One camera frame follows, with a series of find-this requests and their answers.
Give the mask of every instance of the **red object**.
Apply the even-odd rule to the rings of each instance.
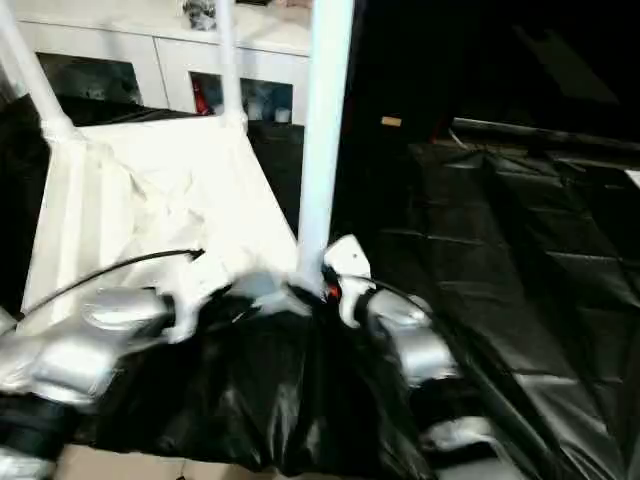
[[[209,110],[209,105],[207,105],[207,100],[204,98],[202,94],[202,88],[200,88],[200,82],[197,80],[192,80],[193,84],[193,97],[196,101],[196,112],[199,115],[209,115],[211,110]]]
[[[329,286],[329,295],[337,300],[340,300],[340,288],[336,285]]]

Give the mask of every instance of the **white shelf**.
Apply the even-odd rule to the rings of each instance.
[[[22,22],[63,25],[218,44],[216,32],[189,28],[177,0],[14,0]],[[305,8],[236,5],[239,47],[308,57],[311,13]]]

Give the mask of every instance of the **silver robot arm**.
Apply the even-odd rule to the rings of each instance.
[[[114,288],[88,296],[78,313],[39,336],[16,333],[0,316],[0,480],[44,479],[126,355],[164,342],[172,298]]]

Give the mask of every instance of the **small label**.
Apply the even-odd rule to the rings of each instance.
[[[401,127],[402,119],[396,117],[382,117],[381,123],[387,127]]]

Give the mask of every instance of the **white fabric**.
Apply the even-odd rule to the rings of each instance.
[[[241,272],[295,269],[296,245],[246,134],[215,117],[80,129],[52,156],[23,306],[118,260],[202,248],[92,282],[180,290],[188,302]],[[26,319],[35,333],[73,311],[82,289]]]
[[[627,170],[627,175],[633,180],[638,187],[640,187],[640,172],[635,170]]]

